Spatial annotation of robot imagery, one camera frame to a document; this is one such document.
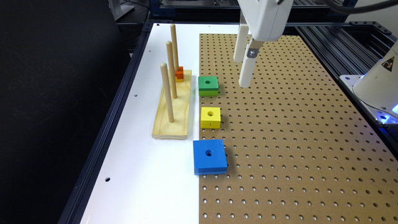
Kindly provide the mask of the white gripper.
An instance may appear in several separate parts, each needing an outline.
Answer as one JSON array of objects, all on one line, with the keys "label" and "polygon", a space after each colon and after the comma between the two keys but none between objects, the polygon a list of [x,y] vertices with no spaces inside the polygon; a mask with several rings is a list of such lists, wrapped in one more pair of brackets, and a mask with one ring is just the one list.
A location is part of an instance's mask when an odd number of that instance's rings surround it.
[{"label": "white gripper", "polygon": [[[239,86],[250,85],[263,42],[277,41],[285,29],[293,0],[238,0],[242,14],[236,36],[234,61],[242,62]],[[249,30],[252,38],[247,44]]]}]

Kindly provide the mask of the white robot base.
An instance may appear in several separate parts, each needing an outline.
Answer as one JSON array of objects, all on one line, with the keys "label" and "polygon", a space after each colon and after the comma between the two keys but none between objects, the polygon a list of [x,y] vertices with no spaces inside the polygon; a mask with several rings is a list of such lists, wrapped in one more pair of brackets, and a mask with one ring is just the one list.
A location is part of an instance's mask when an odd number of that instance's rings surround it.
[{"label": "white robot base", "polygon": [[397,116],[397,42],[359,79],[353,92],[363,103]]}]

